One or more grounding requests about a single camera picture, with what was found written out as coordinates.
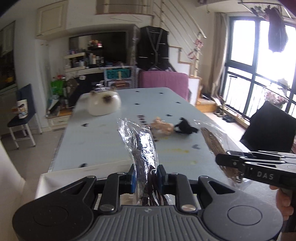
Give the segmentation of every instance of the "pink sofa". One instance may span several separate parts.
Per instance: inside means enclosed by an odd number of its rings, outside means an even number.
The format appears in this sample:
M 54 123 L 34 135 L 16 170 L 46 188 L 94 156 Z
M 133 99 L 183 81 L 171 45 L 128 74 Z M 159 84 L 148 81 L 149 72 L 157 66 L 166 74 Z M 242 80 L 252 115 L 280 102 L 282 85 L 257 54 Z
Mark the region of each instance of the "pink sofa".
M 141 71 L 139 73 L 139 88 L 167 87 L 188 99 L 188 75 L 178 72 Z

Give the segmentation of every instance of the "tv screen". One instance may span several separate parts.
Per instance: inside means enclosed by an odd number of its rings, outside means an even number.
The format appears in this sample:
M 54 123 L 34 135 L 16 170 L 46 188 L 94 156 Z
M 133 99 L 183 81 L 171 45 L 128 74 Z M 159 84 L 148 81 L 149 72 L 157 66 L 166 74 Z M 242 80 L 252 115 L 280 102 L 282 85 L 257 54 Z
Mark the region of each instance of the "tv screen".
M 102 55 L 105 61 L 126 63 L 127 58 L 127 33 L 126 32 L 105 32 L 69 39 L 70 50 L 86 49 L 90 40 L 98 40 L 102 42 Z

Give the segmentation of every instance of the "hanging dark garment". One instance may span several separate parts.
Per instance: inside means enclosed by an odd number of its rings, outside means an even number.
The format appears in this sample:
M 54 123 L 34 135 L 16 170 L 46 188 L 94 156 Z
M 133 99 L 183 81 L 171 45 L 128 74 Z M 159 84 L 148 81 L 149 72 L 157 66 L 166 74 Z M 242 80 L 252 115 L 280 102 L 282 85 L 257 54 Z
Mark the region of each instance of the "hanging dark garment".
M 272 52 L 283 52 L 288 42 L 286 27 L 276 7 L 265 9 L 269 17 L 268 45 Z
M 140 33 L 137 44 L 138 67 L 146 71 L 153 67 L 168 69 L 168 32 L 162 28 L 147 26 L 141 28 Z

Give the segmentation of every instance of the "human hand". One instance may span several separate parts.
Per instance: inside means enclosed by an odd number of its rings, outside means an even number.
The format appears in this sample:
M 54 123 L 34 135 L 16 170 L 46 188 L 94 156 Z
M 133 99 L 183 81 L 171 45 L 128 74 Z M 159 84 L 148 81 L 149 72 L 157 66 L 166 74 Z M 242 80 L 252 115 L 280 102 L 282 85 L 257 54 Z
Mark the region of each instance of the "human hand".
M 291 206 L 291 199 L 281 189 L 275 186 L 270 186 L 271 190 L 277 190 L 276 192 L 276 206 L 283 215 L 284 221 L 288 220 L 293 214 L 294 208 Z

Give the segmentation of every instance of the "table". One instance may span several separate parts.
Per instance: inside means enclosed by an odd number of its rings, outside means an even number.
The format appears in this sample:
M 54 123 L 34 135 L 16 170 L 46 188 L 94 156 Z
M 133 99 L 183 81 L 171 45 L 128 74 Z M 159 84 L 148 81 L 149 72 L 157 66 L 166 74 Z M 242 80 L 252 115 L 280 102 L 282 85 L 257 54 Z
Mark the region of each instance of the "table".
M 198 129 L 205 126 L 212 131 L 213 126 L 217 126 L 168 88 L 126 89 L 119 90 L 118 93 L 122 101 L 121 109 L 98 117 L 90 115 L 86 110 L 89 93 L 80 97 L 69 120 L 52 171 L 78 168 L 83 163 L 92 166 L 129 160 L 129 154 L 118 133 L 118 118 L 140 121 L 138 116 L 144 115 L 145 121 L 150 123 L 158 116 L 175 125 L 180 122 L 180 117 L 184 117 Z M 226 134 L 222 144 L 225 149 L 240 150 Z M 164 165 L 167 173 L 182 173 L 188 179 L 207 175 L 228 183 L 200 131 L 191 135 L 173 133 L 159 138 L 156 150 L 159 164 Z M 245 191 L 274 204 L 275 192 L 266 184 L 254 181 Z

